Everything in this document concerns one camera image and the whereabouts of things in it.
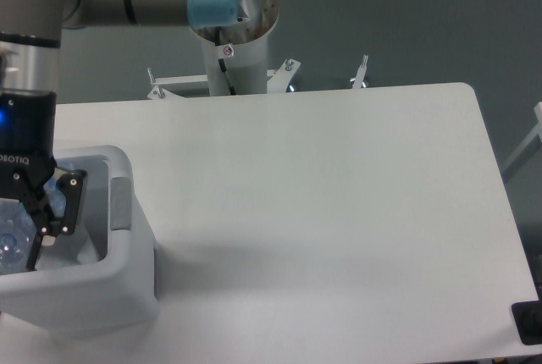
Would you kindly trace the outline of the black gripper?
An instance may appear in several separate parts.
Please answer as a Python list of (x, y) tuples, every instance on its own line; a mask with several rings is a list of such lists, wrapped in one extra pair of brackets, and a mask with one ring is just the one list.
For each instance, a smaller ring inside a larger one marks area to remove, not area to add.
[[(83, 169), (56, 168), (56, 99), (52, 91), (38, 95), (1, 91), (1, 197), (18, 200), (25, 193), (25, 211), (36, 229), (25, 264), (29, 272), (36, 270), (46, 237), (55, 240), (75, 232), (88, 181)], [(61, 214), (55, 213), (44, 188), (52, 177), (58, 197), (64, 200)]]

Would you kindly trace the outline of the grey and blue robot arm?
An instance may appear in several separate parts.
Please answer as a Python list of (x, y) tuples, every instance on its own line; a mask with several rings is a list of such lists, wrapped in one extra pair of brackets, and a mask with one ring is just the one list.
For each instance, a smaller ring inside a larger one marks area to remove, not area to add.
[(53, 156), (64, 29), (231, 25), (239, 0), (1, 0), (1, 199), (28, 224), (1, 221), (1, 269), (35, 268), (46, 238), (74, 233), (87, 174)]

